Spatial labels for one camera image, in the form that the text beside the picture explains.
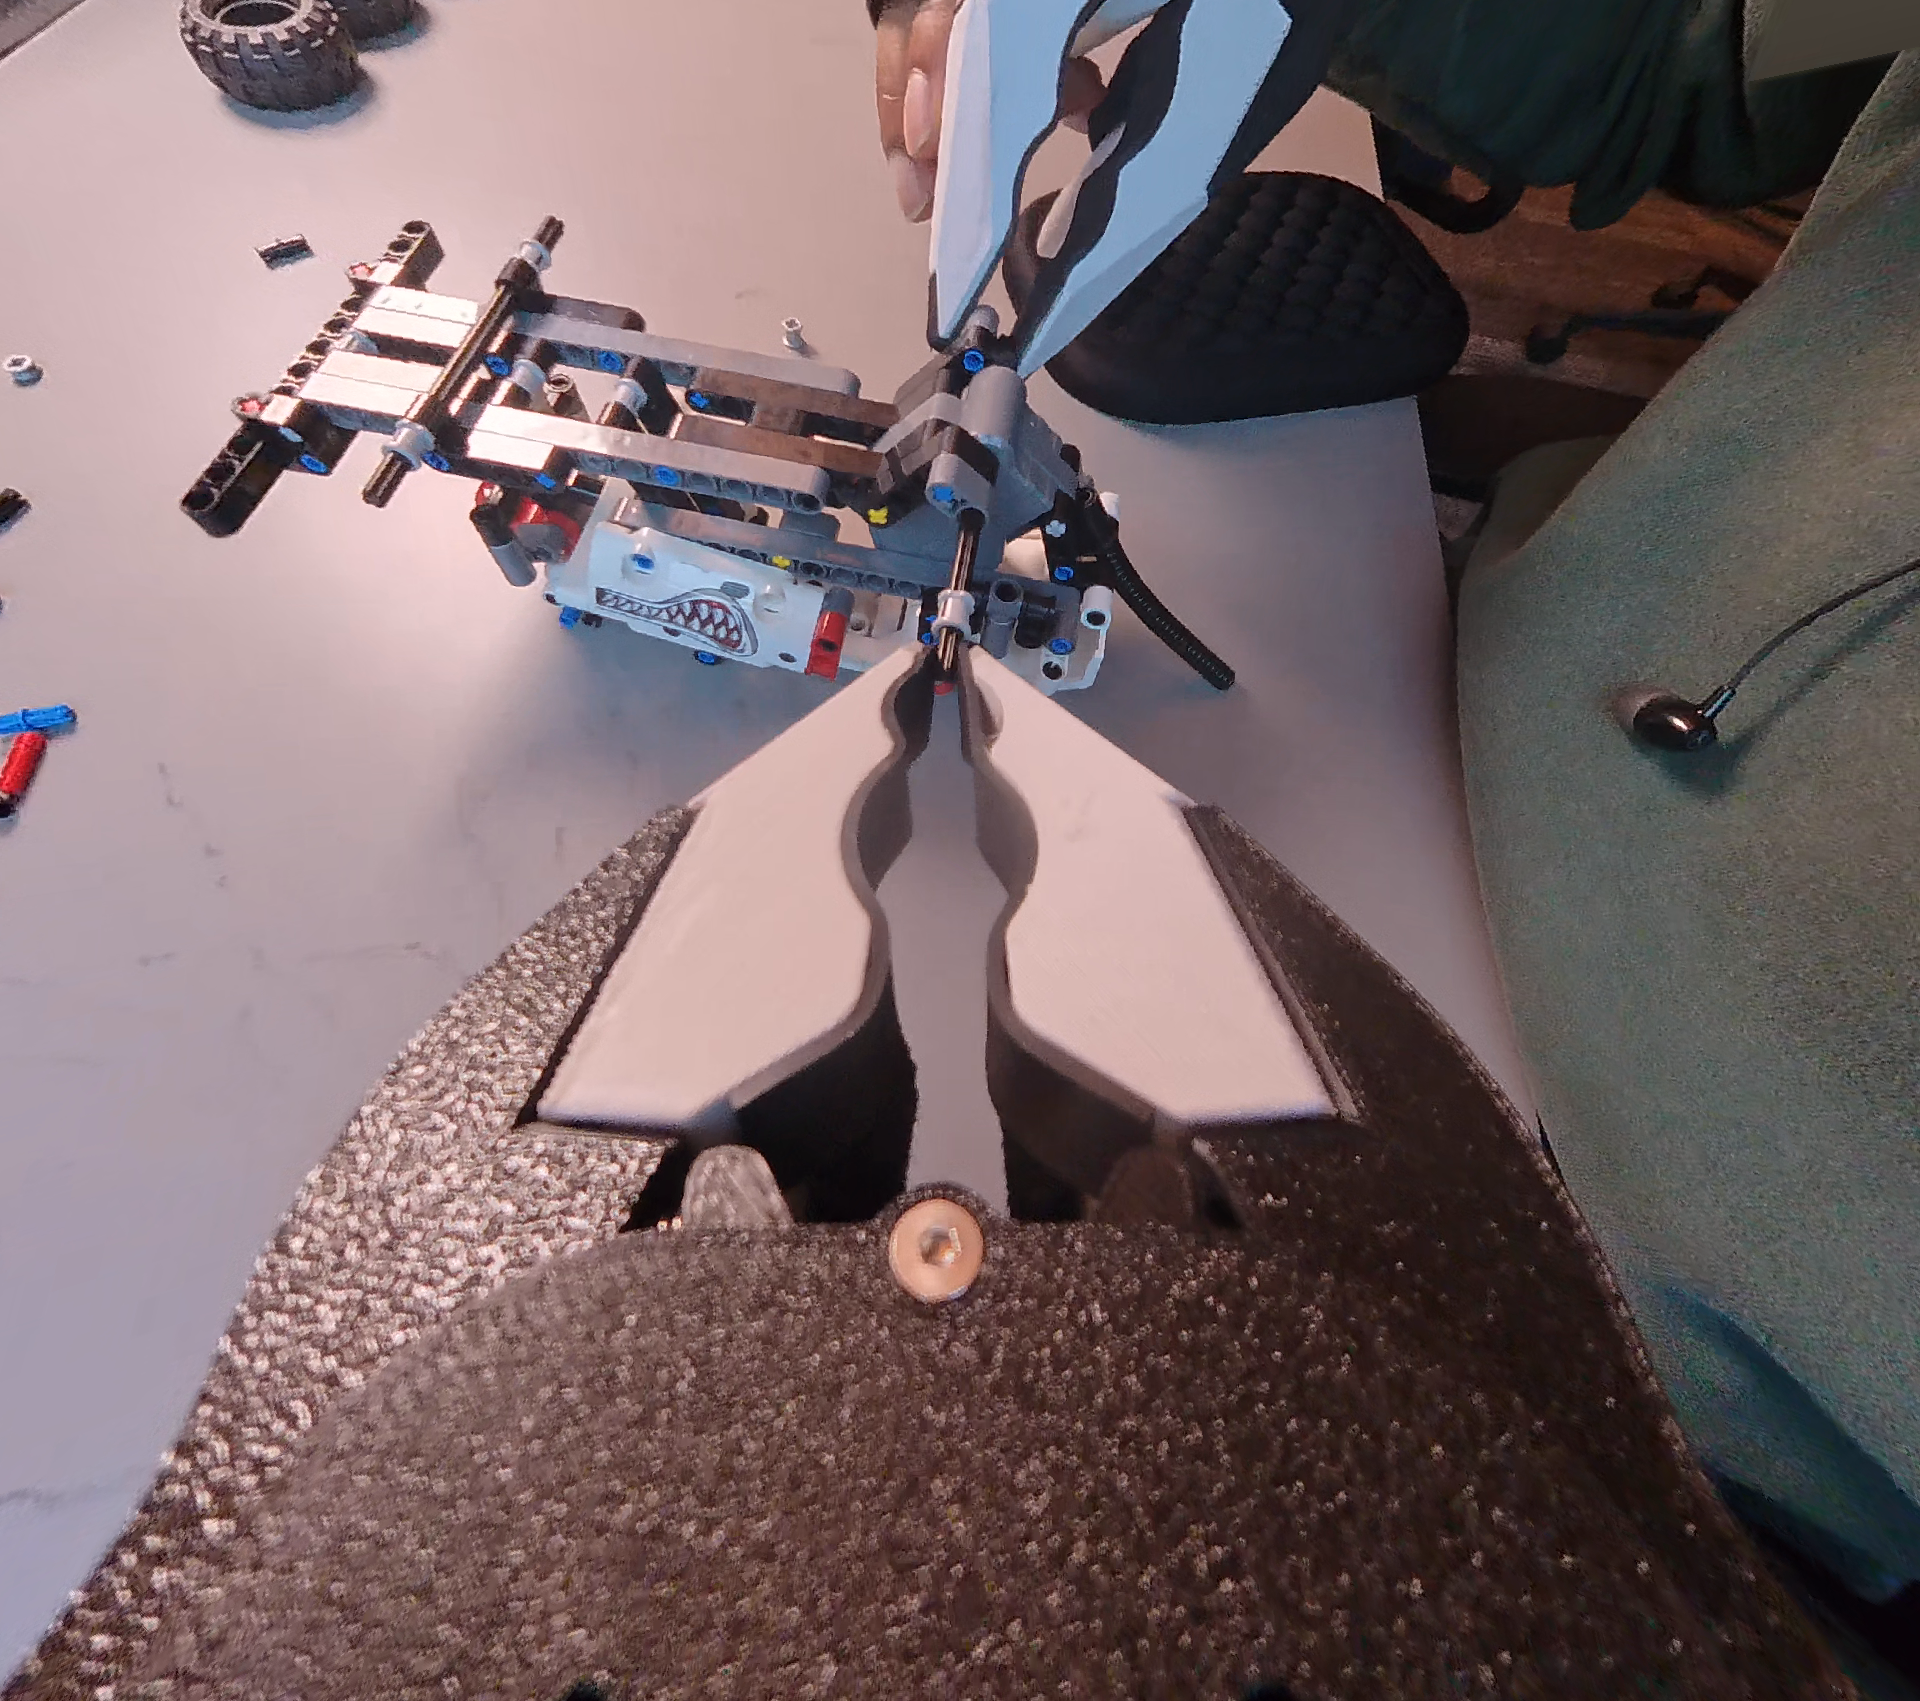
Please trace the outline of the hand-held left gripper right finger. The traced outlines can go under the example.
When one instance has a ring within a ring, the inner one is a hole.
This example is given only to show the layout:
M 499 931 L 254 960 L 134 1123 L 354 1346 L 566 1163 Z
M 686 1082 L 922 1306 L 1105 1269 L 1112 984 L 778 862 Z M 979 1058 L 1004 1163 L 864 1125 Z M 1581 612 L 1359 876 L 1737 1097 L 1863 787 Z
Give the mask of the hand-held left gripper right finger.
M 962 663 L 977 846 L 1013 1035 L 1127 1113 L 1336 1110 L 1218 885 L 1189 801 L 995 657 Z

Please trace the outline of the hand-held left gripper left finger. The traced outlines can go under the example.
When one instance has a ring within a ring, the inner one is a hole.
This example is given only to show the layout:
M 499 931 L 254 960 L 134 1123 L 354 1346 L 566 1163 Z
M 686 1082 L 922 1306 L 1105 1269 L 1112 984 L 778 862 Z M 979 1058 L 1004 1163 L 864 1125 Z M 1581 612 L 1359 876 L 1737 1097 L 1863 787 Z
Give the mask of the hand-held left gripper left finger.
M 930 655 L 897 650 L 693 798 L 542 1121 L 719 1127 L 873 1017 L 891 970 L 878 887 L 930 714 Z

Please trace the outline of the toy truck chassis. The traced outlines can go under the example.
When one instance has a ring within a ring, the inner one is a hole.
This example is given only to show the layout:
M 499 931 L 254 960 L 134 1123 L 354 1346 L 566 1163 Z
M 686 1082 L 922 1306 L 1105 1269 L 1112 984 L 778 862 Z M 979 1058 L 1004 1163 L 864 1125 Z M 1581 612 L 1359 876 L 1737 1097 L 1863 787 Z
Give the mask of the toy truck chassis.
M 1233 669 L 1125 555 L 1115 500 L 1040 418 L 982 313 L 894 399 L 855 377 L 649 331 L 634 307 L 551 293 L 545 217 L 486 296 L 429 288 L 424 219 L 347 267 L 347 293 L 233 429 L 180 507 L 232 536 L 286 474 L 378 446 L 362 498 L 433 471 L 476 486 L 470 522 L 564 623 L 834 679 L 933 645 L 956 522 L 926 500 L 952 422 L 995 460 L 965 644 L 1041 689 L 1089 683 L 1115 604 L 1215 687 Z

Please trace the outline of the grey desk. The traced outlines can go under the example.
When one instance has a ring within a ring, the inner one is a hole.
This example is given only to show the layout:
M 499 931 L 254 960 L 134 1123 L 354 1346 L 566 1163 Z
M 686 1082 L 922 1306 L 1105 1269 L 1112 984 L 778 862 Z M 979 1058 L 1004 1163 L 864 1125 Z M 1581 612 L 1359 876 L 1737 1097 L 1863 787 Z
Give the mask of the grey desk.
M 154 1476 L 304 1174 L 464 978 L 822 697 L 564 631 L 470 487 L 360 441 L 232 538 L 180 492 L 407 217 L 476 293 L 536 222 L 651 329 L 923 358 L 862 0 L 424 0 L 354 105 L 226 103 L 180 0 L 3 60 L 3 708 L 75 705 L 3 828 L 3 1665 Z M 266 267 L 301 232 L 311 256 Z

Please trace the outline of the black office chair base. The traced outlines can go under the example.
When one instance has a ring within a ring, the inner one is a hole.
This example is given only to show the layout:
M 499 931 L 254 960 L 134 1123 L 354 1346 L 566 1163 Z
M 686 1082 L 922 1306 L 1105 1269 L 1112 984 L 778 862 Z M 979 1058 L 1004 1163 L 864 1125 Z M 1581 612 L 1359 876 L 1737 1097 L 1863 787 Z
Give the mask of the black office chair base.
M 1524 340 L 1524 355 L 1534 364 L 1556 361 L 1565 355 L 1576 335 L 1588 331 L 1695 341 L 1712 333 L 1757 284 L 1746 273 L 1707 263 L 1690 276 L 1660 284 L 1644 306 L 1579 309 L 1560 322 L 1538 323 Z

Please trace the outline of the person's torso green sweatshirt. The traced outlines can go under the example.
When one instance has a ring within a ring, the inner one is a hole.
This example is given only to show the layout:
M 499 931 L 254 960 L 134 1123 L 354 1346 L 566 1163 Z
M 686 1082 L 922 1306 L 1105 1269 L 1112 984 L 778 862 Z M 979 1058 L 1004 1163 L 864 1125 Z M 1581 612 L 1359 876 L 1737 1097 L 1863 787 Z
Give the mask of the person's torso green sweatshirt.
M 1918 66 L 1743 307 L 1613 441 L 1499 476 L 1457 714 L 1547 1136 L 1707 1468 L 1867 1598 L 1915 1582 Z

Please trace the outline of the pile of small toy parts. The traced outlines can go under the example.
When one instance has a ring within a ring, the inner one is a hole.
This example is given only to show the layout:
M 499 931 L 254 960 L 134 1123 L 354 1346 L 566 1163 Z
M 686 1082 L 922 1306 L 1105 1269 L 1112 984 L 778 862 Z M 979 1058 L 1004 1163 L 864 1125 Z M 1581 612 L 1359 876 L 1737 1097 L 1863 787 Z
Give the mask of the pile of small toy parts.
M 0 816 L 12 821 L 25 798 L 54 734 L 68 732 L 77 712 L 68 703 L 25 705 L 2 714 L 3 761 L 0 776 Z

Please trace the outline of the black wired earphone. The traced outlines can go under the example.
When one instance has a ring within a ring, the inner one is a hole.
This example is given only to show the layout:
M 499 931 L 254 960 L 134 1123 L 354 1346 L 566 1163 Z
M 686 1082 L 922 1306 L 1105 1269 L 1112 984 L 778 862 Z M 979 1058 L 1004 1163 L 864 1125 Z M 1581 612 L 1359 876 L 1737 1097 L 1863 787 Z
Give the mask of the black wired earphone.
M 1737 689 L 1753 669 L 1766 663 L 1784 644 L 1812 629 L 1815 623 L 1852 606 L 1854 602 L 1881 591 L 1887 586 L 1906 584 L 1918 574 L 1918 559 L 1910 557 L 1867 580 L 1862 580 L 1838 593 L 1817 602 L 1812 609 L 1798 613 L 1776 631 L 1767 631 L 1764 642 L 1719 679 L 1706 695 L 1688 697 L 1664 686 L 1644 686 L 1624 689 L 1613 703 L 1619 728 L 1651 751 L 1660 752 L 1697 752 L 1717 741 L 1717 718 L 1728 709 Z

